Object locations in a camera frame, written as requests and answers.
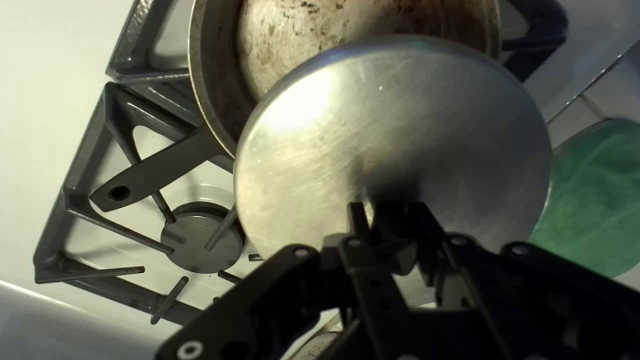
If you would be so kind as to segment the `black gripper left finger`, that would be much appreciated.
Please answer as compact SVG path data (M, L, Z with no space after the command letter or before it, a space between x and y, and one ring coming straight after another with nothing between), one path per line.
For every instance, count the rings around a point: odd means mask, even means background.
M406 205L381 201L369 222L365 205L355 201L350 222L352 233L338 244L352 292L350 317L322 360L421 360L412 311L393 278L403 251L414 248Z

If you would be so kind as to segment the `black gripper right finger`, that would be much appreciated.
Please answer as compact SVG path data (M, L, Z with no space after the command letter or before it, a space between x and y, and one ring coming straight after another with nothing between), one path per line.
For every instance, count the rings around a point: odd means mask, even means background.
M419 267L437 288L439 308L424 314L432 344L452 360L514 360L500 257L465 233L447 233L426 203L410 203L409 216L419 232Z

